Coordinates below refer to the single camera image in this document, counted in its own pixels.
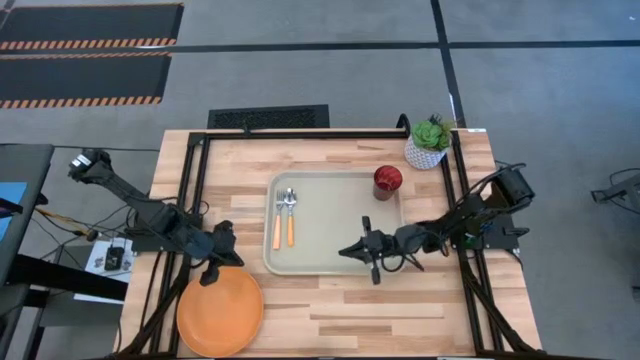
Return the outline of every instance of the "white plant pot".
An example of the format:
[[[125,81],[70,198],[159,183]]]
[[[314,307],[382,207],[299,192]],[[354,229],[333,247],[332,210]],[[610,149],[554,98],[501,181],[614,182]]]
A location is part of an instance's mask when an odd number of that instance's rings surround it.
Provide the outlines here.
[[[417,147],[413,143],[413,138],[409,136],[407,144],[404,146],[404,157],[407,162],[416,169],[426,170],[438,165],[447,150],[431,151]]]

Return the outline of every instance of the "blue object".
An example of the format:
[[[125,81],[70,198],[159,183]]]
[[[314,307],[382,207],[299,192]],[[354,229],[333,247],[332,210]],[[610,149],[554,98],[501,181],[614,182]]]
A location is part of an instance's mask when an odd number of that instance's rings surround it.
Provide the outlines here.
[[[12,203],[20,203],[22,194],[27,189],[27,183],[0,183],[0,198],[11,201]],[[0,219],[0,241],[4,239],[4,234],[9,228],[12,217]]]

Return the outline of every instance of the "orange bowl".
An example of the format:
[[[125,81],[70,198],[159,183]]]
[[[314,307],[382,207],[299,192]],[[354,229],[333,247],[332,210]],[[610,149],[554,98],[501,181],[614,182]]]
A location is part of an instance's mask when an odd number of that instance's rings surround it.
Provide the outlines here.
[[[178,303],[180,337],[195,353],[231,356],[249,345],[263,315],[262,292],[249,273],[221,267],[218,281],[200,285],[192,280]]]

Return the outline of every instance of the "red mug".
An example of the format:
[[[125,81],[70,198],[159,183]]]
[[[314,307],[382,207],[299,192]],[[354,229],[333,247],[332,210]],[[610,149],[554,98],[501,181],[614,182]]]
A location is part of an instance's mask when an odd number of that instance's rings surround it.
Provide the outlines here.
[[[391,165],[381,166],[373,174],[373,196],[380,201],[391,199],[400,185],[402,173]]]

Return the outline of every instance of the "gray floor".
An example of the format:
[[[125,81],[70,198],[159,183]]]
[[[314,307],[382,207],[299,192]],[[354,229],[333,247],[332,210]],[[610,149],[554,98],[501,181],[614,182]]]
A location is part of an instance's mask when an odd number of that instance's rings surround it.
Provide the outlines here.
[[[78,1],[17,5],[62,3]],[[437,38],[426,0],[185,3],[183,45]],[[450,41],[640,39],[640,5],[633,0],[441,3]],[[637,218],[593,204],[589,191],[606,187],[609,173],[638,166],[640,48],[455,50],[452,56],[468,126],[489,130],[496,158],[526,162],[538,195],[516,222],[531,228],[522,257],[545,349],[637,359],[640,305],[629,288],[640,260]],[[451,116],[436,50],[180,54],[157,106],[3,110],[0,142],[158,147],[165,129],[204,127],[209,109],[324,103],[338,127],[388,126],[400,112],[414,121],[432,112]],[[44,189],[49,208],[101,219],[120,203],[66,177],[75,153],[56,151]],[[155,154],[112,156],[123,177],[149,187]],[[54,247],[32,226],[21,252],[39,255]],[[18,358],[32,316],[23,312],[10,359]],[[104,355],[115,321],[47,330],[39,359]]]

